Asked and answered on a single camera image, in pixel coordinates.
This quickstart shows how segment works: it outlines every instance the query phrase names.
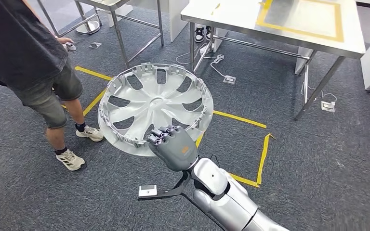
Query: wheel cover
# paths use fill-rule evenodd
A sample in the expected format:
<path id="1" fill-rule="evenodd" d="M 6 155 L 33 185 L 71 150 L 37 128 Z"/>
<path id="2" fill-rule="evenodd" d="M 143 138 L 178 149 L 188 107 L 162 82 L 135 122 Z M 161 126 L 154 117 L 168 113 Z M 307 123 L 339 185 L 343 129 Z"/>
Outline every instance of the wheel cover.
<path id="1" fill-rule="evenodd" d="M 155 156 L 145 140 L 152 126 L 182 125 L 196 141 L 212 115 L 212 96 L 203 80 L 174 64 L 141 64 L 120 73 L 108 83 L 98 108 L 105 138 L 139 156 Z"/>

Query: table top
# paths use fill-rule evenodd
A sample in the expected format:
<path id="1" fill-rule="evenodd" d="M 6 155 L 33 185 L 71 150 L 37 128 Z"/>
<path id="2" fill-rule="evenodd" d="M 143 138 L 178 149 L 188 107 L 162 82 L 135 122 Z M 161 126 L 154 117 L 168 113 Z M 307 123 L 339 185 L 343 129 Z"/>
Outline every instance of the table top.
<path id="1" fill-rule="evenodd" d="M 75 0 L 106 11 L 115 11 L 130 0 Z"/>
<path id="2" fill-rule="evenodd" d="M 354 0 L 194 0 L 181 18 L 355 59 L 365 53 Z"/>

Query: person's hand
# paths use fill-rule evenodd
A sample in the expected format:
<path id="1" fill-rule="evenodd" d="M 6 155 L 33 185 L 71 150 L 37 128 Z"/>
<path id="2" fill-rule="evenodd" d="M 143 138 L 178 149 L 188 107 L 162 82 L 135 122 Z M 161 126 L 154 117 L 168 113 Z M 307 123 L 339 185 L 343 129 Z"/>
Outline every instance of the person's hand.
<path id="1" fill-rule="evenodd" d="M 56 39 L 57 39 L 58 42 L 60 42 L 60 44 L 65 44 L 67 42 L 74 43 L 74 41 L 71 38 L 65 38 L 65 37 L 63 37 L 63 38 L 57 38 L 56 37 Z"/>

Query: denim shorts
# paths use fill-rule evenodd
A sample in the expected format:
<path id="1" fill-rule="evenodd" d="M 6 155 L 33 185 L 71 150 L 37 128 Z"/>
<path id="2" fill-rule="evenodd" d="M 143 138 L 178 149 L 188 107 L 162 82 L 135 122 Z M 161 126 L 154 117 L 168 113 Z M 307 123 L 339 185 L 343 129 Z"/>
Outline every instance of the denim shorts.
<path id="1" fill-rule="evenodd" d="M 83 92 L 83 86 L 74 73 L 70 60 L 67 59 L 63 70 L 58 75 L 31 89 L 23 91 L 12 89 L 12 91 L 24 106 L 32 108 L 43 116 L 49 129 L 55 129 L 62 128 L 67 123 L 66 112 L 59 99 L 70 101 L 79 98 Z"/>

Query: robotic arm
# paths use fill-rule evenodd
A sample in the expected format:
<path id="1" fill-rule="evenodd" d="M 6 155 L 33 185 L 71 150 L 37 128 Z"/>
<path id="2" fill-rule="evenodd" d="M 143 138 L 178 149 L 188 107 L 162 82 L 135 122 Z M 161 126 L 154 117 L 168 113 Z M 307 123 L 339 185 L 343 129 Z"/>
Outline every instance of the robotic arm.
<path id="1" fill-rule="evenodd" d="M 263 214 L 246 191 L 228 172 L 208 158 L 200 158 L 194 141 L 180 126 L 155 129 L 147 138 L 150 149 L 172 171 L 183 177 L 169 191 L 158 194 L 156 185 L 140 186 L 139 200 L 169 198 L 183 194 L 193 179 L 195 206 L 229 231 L 288 231 Z"/>

